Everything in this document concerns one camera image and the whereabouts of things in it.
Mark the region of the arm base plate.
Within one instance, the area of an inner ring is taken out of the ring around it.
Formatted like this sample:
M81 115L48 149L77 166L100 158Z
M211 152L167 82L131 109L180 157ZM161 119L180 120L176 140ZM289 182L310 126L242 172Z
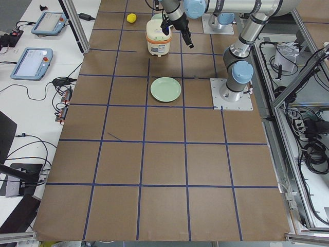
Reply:
M233 92L227 88L226 78L211 78L211 94L214 110L224 111L252 111L253 106L251 102L248 87L241 92Z
M233 35L234 13L221 13L219 16L205 14L202 17L203 33Z

